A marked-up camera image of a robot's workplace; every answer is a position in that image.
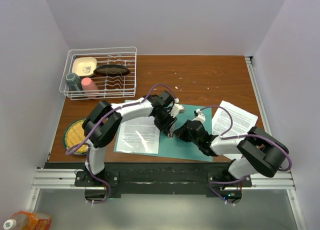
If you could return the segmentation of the printed white paper sheet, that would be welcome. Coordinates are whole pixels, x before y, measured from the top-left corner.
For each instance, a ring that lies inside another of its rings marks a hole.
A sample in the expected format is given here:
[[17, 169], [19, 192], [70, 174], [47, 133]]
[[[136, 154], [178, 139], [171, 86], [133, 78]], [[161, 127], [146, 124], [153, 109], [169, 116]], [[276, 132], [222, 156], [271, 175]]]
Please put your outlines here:
[[116, 153], [157, 155], [160, 131], [154, 118], [138, 117], [120, 124], [114, 151]]

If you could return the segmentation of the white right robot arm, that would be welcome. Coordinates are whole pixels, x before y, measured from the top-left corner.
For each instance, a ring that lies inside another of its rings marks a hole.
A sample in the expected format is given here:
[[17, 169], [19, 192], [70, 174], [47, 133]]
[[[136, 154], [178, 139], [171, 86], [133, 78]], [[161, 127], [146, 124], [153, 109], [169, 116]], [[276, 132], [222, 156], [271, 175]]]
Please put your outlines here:
[[206, 156], [242, 155], [214, 178], [216, 184], [233, 187], [256, 173], [272, 178], [278, 170], [288, 171], [292, 166], [288, 148], [256, 126], [246, 134], [223, 137], [209, 134], [199, 120], [187, 120], [174, 134], [180, 140], [196, 145]]

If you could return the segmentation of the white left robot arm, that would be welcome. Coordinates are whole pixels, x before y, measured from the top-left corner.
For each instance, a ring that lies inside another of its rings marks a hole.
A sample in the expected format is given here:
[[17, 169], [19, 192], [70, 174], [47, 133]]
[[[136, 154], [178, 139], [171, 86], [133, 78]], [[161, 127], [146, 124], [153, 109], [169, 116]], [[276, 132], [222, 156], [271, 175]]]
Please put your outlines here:
[[153, 117], [157, 129], [167, 135], [177, 121], [177, 116], [184, 111], [179, 99], [166, 90], [160, 95], [147, 94], [124, 103], [100, 101], [82, 124], [84, 142], [89, 145], [85, 161], [86, 181], [92, 186], [99, 186], [103, 182], [107, 145], [114, 139], [122, 123], [141, 117]]

